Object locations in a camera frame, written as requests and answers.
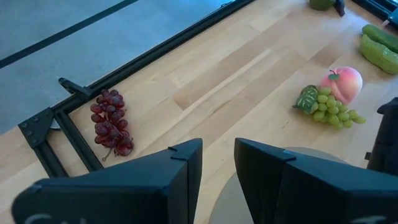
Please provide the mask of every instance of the green leaf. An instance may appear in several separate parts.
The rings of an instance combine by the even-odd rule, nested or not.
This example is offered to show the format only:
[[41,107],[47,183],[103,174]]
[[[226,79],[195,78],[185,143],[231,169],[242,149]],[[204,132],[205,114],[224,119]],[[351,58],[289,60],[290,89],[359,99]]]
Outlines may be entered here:
[[335,73],[335,71],[330,70],[331,72],[333,72],[333,74],[330,74],[328,76],[329,80],[337,80],[339,78],[339,75]]

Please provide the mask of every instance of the green grape bunch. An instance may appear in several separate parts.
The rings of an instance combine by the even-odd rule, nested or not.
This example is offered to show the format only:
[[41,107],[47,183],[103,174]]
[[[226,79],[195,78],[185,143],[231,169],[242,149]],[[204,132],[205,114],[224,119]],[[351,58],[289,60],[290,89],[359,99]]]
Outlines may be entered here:
[[312,114],[314,121],[331,124],[336,129],[350,128],[354,123],[366,122],[356,110],[348,111],[347,105],[336,100],[331,94],[330,87],[320,89],[314,85],[305,87],[293,107],[302,110],[305,114]]

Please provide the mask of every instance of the peach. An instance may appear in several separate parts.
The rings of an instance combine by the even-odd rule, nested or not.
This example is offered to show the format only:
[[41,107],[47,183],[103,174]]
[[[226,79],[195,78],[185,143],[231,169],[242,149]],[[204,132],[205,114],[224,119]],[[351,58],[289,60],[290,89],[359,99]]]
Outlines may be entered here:
[[331,94],[343,104],[351,103],[362,89],[361,74],[351,67],[340,67],[323,77],[320,87],[328,86]]

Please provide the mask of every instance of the red grape bunch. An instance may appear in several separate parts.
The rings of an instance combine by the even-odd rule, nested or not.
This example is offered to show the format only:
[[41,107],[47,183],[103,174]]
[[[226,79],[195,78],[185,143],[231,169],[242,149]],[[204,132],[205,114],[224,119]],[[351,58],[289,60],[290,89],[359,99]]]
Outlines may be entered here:
[[122,119],[124,116],[123,96],[117,90],[102,90],[101,96],[97,97],[96,104],[90,106],[90,110],[94,112],[91,120],[95,124],[94,141],[109,148],[108,154],[102,158],[106,158],[111,154],[112,150],[115,156],[128,156],[134,148],[134,143],[130,134],[125,130],[128,122]]

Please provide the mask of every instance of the black object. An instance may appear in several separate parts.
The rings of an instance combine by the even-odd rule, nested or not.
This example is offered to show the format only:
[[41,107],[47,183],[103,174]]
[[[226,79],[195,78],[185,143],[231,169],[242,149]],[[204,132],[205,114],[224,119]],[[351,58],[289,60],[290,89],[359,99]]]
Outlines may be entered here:
[[193,223],[202,140],[73,178],[51,178],[23,191],[12,205],[17,224]]
[[68,177],[67,172],[46,140],[53,117],[53,111],[51,108],[47,108],[18,124],[18,127],[49,177]]
[[[112,86],[115,86],[115,84],[123,81],[125,78],[154,62],[161,56],[165,55],[174,48],[178,47],[192,37],[203,32],[207,28],[253,1],[254,0],[235,0],[225,4],[223,7],[219,8],[209,16],[203,18],[199,22],[181,31],[177,35],[159,44],[153,49],[148,50],[146,53],[128,62],[119,69],[109,73],[108,75],[105,75],[103,78],[97,80],[89,86],[81,87],[69,80],[60,80],[60,83],[64,88],[75,94],[72,94],[70,97],[49,108],[48,110],[52,111],[53,118],[56,119],[57,123],[61,127],[61,130],[65,133],[71,145],[76,150],[80,159],[90,172],[102,169],[103,166],[91,151],[87,142],[81,136],[79,130],[73,124],[73,121],[69,118],[68,114],[79,108],[81,105],[84,105],[88,101],[92,100],[95,96],[99,95],[101,90],[109,89]],[[19,125],[19,128],[22,132],[24,131],[22,127],[24,123],[26,123],[26,121]],[[38,127],[41,133],[47,133],[50,128],[50,126],[47,126],[47,123],[46,125],[43,125],[41,119],[38,121]],[[30,138],[28,138],[26,135],[24,136],[26,137],[27,141],[30,142]],[[54,154],[51,146],[48,144],[45,138],[46,135],[40,136],[40,139],[37,139],[37,145],[35,145],[35,147],[32,147],[32,145],[30,146],[34,149],[39,158],[42,157],[40,162],[50,177],[67,176],[68,174],[65,172],[65,169],[62,167],[61,163],[59,163],[57,155]]]
[[392,0],[352,0],[383,21],[388,20],[390,25],[398,28],[397,3]]
[[333,5],[333,7],[335,7],[337,13],[340,16],[343,16],[346,14],[344,0],[336,0],[336,3]]
[[393,175],[241,138],[234,157],[255,224],[398,222]]
[[367,168],[398,176],[398,97],[377,112],[383,114],[383,119],[372,153],[367,155]]

